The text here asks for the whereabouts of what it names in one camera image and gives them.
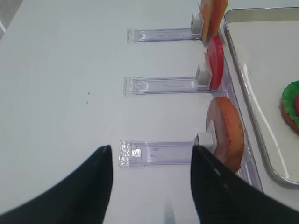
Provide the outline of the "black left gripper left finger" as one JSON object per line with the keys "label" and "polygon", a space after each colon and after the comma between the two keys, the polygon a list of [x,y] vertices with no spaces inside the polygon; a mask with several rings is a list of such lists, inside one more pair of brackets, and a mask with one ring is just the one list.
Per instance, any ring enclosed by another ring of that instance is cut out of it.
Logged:
{"label": "black left gripper left finger", "polygon": [[0,216],[2,224],[101,224],[113,184],[112,148],[99,147],[57,185]]}

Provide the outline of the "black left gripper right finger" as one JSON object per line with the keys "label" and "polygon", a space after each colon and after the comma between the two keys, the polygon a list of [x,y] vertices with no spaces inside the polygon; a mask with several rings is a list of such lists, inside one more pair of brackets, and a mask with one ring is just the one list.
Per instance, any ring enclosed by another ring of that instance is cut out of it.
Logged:
{"label": "black left gripper right finger", "polygon": [[297,224],[298,211],[270,198],[193,146],[191,191],[202,224]]}

